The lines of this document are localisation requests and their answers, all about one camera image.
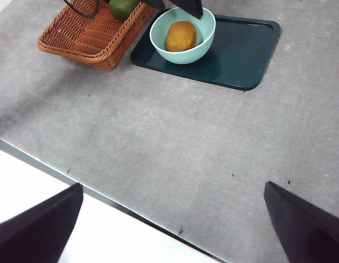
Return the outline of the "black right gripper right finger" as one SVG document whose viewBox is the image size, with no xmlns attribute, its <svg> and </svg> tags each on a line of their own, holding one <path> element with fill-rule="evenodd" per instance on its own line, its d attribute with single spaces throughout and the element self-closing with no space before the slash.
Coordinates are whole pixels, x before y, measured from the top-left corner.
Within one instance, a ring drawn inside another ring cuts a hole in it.
<svg viewBox="0 0 339 263">
<path fill-rule="evenodd" d="M 263 193 L 289 262 L 339 262 L 339 218 L 269 181 Z"/>
</svg>

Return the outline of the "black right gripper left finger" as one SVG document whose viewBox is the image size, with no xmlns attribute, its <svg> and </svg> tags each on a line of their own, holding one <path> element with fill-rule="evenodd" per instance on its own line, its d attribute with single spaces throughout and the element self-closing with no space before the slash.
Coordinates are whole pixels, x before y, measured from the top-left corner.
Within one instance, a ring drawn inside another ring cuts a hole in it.
<svg viewBox="0 0 339 263">
<path fill-rule="evenodd" d="M 82 203 L 77 183 L 0 223 L 0 262 L 58 262 Z"/>
</svg>

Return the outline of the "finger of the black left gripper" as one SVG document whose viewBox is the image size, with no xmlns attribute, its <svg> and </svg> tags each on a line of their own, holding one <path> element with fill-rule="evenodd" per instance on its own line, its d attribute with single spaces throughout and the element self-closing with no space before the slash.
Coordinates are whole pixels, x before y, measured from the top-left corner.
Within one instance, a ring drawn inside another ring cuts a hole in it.
<svg viewBox="0 0 339 263">
<path fill-rule="evenodd" d="M 158 10 L 165 9 L 165 4 L 163 0 L 141 0 L 141 1 Z"/>
<path fill-rule="evenodd" d="M 201 0 L 170 0 L 170 2 L 197 19 L 203 16 Z"/>
</svg>

